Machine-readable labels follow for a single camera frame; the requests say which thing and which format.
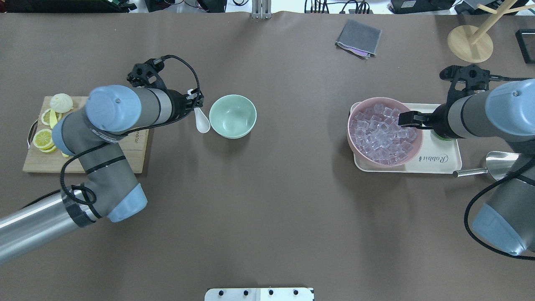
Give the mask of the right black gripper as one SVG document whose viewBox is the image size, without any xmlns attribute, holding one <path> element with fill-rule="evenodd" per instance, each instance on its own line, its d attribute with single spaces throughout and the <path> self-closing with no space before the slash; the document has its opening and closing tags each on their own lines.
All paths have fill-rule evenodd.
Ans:
<svg viewBox="0 0 535 301">
<path fill-rule="evenodd" d="M 432 128 L 433 132 L 444 138 L 451 138 L 448 125 L 448 107 L 439 105 L 432 114 L 420 111 L 407 111 L 399 114 L 398 126 L 411 128 Z"/>
</svg>

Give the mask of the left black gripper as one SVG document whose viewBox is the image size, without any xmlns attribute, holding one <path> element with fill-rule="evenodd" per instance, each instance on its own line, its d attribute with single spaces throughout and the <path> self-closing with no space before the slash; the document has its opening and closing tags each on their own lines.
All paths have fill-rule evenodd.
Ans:
<svg viewBox="0 0 535 301">
<path fill-rule="evenodd" d="M 168 90 L 168 97 L 171 101 L 171 114 L 168 122 L 180 120 L 187 116 L 193 109 L 202 108 L 204 95 L 199 88 L 190 89 L 187 94 L 178 91 Z"/>
</svg>

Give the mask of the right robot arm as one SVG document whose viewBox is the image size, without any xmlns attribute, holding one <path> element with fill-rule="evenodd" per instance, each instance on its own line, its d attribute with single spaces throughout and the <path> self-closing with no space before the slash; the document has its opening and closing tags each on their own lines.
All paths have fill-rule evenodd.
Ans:
<svg viewBox="0 0 535 301">
<path fill-rule="evenodd" d="M 499 255 L 534 260 L 533 79 L 513 81 L 466 97 L 453 97 L 433 113 L 407 111 L 401 127 L 431 130 L 447 140 L 501 138 L 518 154 L 506 175 L 470 200 L 463 223 L 468 235 Z"/>
</svg>

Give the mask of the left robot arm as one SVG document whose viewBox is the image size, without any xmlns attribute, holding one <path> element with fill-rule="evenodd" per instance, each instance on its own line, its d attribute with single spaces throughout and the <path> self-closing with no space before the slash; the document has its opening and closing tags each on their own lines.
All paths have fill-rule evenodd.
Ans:
<svg viewBox="0 0 535 301">
<path fill-rule="evenodd" d="M 139 213 L 147 198 L 119 141 L 142 128 L 169 125 L 202 106 L 199 88 L 181 94 L 166 88 L 118 84 L 92 90 L 83 108 L 52 130 L 55 146 L 78 160 L 87 175 L 80 185 L 60 189 L 1 219 L 1 263 L 107 217 L 120 222 Z"/>
</svg>

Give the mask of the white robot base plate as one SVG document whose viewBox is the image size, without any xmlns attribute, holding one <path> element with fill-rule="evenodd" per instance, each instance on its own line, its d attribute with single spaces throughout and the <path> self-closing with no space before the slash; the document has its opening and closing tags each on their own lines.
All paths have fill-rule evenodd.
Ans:
<svg viewBox="0 0 535 301">
<path fill-rule="evenodd" d="M 266 287 L 266 288 L 213 288 L 205 301 L 314 301 L 313 288 Z"/>
</svg>

